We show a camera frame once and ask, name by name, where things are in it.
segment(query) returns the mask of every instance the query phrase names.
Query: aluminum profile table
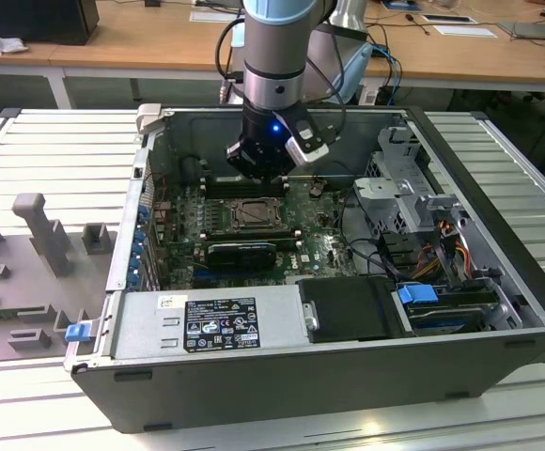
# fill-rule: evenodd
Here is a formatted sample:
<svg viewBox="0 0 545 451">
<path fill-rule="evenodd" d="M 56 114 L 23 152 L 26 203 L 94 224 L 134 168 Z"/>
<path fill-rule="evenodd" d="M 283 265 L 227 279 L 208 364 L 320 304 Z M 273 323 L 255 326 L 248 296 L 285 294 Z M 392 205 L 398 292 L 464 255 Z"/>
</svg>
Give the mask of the aluminum profile table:
<svg viewBox="0 0 545 451">
<path fill-rule="evenodd" d="M 117 231 L 142 143 L 135 115 L 135 110 L 22 110 L 0 117 L 1 233 L 29 233 L 11 212 L 18 193 L 44 194 L 48 219 L 59 219 L 69 233 L 82 232 L 86 223 Z"/>
<path fill-rule="evenodd" d="M 95 132 L 95 128 L 88 127 L 86 133 L 69 133 L 70 129 L 77 131 L 92 124 L 93 122 L 89 122 L 91 116 L 93 116 L 91 120 L 102 121 L 95 122 L 100 124 L 101 132 Z M 108 148 L 115 151 L 115 148 L 134 144 L 133 132 L 114 131 L 117 127 L 111 132 L 105 131 L 109 125 L 123 123 L 128 125 L 130 122 L 116 122 L 122 120 L 122 116 L 130 119 L 134 117 L 134 111 L 79 112 L 67 113 L 64 116 L 57 111 L 23 111 L 19 117 L 24 117 L 26 125 L 34 123 L 40 124 L 41 127 L 34 128 L 35 132 L 32 133 L 19 133 L 15 131 L 20 127 L 12 130 L 16 124 L 15 120 L 0 119 L 0 151 L 6 146 L 13 146 L 9 149 L 16 148 L 20 152 L 27 151 L 21 146 L 28 143 L 5 144 L 2 138 L 18 141 L 22 138 L 21 135 L 49 134 L 67 135 L 67 144 L 78 152 L 85 146 L 100 147 L 99 154 L 102 155 Z M 472 171 L 492 202 L 513 224 L 522 240 L 530 246 L 530 250 L 536 252 L 535 255 L 545 268 L 545 179 L 488 121 L 477 120 L 466 114 L 442 113 L 429 116 Z M 36 130 L 49 132 L 36 133 Z M 107 135 L 120 137 L 112 137 L 110 140 Z M 87 142 L 88 136 L 93 136 L 90 143 Z M 50 141 L 56 139 L 63 138 L 49 138 Z M 42 151 L 44 155 L 51 157 L 61 155 L 54 152 L 57 152 L 55 149 L 62 143 L 33 144 L 35 144 L 32 146 L 33 152 Z M 89 153 L 76 155 L 87 156 Z M 26 161 L 37 163 L 36 159 Z M 83 167 L 95 166 L 86 164 Z M 102 166 L 100 170 L 108 173 L 110 168 Z M 116 170 L 111 172 L 110 178 L 103 185 L 107 187 L 111 183 L 114 186 L 118 180 L 116 173 Z M 78 180 L 89 184 L 97 181 L 87 174 Z M 0 179 L 0 183 L 7 181 L 21 180 Z M 48 186 L 53 190 L 57 181 L 53 178 L 35 180 L 40 183 L 40 187 Z M 51 194 L 64 194 L 63 186 L 60 186 L 60 191 Z M 112 220 L 114 222 L 111 223 L 111 227 L 115 227 L 115 218 Z M 76 224 L 74 221 L 67 222 L 65 227 L 74 228 Z M 18 225 L 11 225 L 10 231 L 12 233 L 20 231 L 19 228 Z M 542 245 L 536 246 L 538 240 Z M 244 402 L 246 409 L 249 409 L 249 399 L 238 402 Z M 79 446 L 129 451 L 146 449 L 435 451 L 472 448 L 545 450 L 545 364 L 520 368 L 484 396 L 475 399 L 130 436 L 120 434 L 111 428 L 105 416 L 64 371 L 61 359 L 0 363 L 0 451 L 71 450 L 78 449 Z"/>
</svg>

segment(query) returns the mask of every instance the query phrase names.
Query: yellow wire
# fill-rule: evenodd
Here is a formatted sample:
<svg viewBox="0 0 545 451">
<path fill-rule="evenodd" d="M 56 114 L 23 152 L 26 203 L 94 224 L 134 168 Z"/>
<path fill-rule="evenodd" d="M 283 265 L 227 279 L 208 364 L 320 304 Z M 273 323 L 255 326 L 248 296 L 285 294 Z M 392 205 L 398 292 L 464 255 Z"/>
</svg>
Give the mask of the yellow wire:
<svg viewBox="0 0 545 451">
<path fill-rule="evenodd" d="M 415 274 L 413 276 L 413 279 L 416 279 L 418 277 L 421 277 L 422 275 L 425 275 L 427 274 L 428 272 L 430 272 L 431 270 L 433 270 L 436 266 L 438 266 L 440 264 L 440 260 L 439 259 L 435 259 L 433 260 L 431 263 L 429 263 L 425 268 L 423 268 L 421 271 L 419 271 L 417 274 Z"/>
</svg>

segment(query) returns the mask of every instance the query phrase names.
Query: black computer case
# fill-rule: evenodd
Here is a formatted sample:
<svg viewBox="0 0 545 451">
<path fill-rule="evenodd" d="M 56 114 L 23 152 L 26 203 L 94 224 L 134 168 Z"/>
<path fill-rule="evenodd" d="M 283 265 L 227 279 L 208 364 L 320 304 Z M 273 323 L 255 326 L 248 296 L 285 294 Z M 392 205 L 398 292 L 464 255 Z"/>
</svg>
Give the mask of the black computer case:
<svg viewBox="0 0 545 451">
<path fill-rule="evenodd" d="M 0 0 L 0 38 L 84 45 L 99 18 L 95 0 Z"/>
</svg>

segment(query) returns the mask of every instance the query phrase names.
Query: power supply label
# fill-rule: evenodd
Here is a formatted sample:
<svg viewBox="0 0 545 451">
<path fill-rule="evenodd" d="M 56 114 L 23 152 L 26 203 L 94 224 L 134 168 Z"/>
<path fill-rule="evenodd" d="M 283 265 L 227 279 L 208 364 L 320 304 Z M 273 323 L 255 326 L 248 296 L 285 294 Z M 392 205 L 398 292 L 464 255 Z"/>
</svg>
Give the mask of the power supply label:
<svg viewBox="0 0 545 451">
<path fill-rule="evenodd" d="M 183 347 L 187 352 L 259 348 L 256 299 L 188 301 Z"/>
</svg>

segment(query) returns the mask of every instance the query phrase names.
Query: slotted aluminum surface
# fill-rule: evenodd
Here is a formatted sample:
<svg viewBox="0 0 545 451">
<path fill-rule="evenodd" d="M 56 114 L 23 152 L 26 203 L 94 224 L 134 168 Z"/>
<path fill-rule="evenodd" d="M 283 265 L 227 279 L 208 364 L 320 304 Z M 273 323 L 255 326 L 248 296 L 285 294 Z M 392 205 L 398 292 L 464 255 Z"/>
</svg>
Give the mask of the slotted aluminum surface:
<svg viewBox="0 0 545 451">
<path fill-rule="evenodd" d="M 545 178 L 489 121 L 469 113 L 428 117 L 545 271 Z M 429 169 L 450 193 L 439 167 Z"/>
<path fill-rule="evenodd" d="M 134 110 L 22 110 L 0 126 L 0 231 L 29 233 L 11 212 L 18 193 L 42 193 L 68 232 L 86 223 L 117 231 L 141 147 Z"/>
</svg>

